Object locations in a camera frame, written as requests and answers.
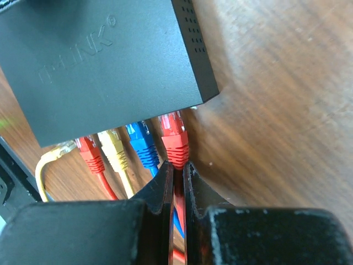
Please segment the black network switch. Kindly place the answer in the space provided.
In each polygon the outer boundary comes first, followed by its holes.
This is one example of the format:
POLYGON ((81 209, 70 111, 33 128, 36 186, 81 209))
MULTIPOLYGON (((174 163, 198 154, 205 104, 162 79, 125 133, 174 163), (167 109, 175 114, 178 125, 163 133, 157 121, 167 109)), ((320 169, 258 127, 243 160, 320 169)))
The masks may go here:
POLYGON ((219 93, 192 1, 2 1, 1 69, 42 147, 219 93))

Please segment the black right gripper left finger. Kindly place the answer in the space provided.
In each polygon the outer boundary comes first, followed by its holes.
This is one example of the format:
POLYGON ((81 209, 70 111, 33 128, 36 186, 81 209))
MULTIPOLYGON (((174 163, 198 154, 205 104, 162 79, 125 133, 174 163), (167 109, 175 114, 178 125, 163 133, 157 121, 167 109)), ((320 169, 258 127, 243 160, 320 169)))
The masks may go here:
POLYGON ((172 264, 173 165, 128 200, 34 203, 1 233, 2 264, 172 264))

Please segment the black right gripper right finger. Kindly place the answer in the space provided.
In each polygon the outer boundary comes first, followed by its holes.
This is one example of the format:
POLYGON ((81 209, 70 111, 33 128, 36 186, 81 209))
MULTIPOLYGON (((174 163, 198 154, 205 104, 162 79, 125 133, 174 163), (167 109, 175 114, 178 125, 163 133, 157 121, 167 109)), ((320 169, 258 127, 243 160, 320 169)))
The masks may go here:
POLYGON ((331 212, 236 206, 184 167, 187 264, 351 264, 352 243, 331 212))

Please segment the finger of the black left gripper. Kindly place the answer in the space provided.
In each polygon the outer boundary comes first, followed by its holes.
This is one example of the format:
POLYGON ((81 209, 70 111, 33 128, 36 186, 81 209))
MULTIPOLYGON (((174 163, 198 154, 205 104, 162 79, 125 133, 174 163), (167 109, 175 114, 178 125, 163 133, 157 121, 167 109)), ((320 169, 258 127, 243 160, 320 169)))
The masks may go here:
POLYGON ((1 138, 1 217, 11 218, 18 209, 40 201, 35 177, 1 138))

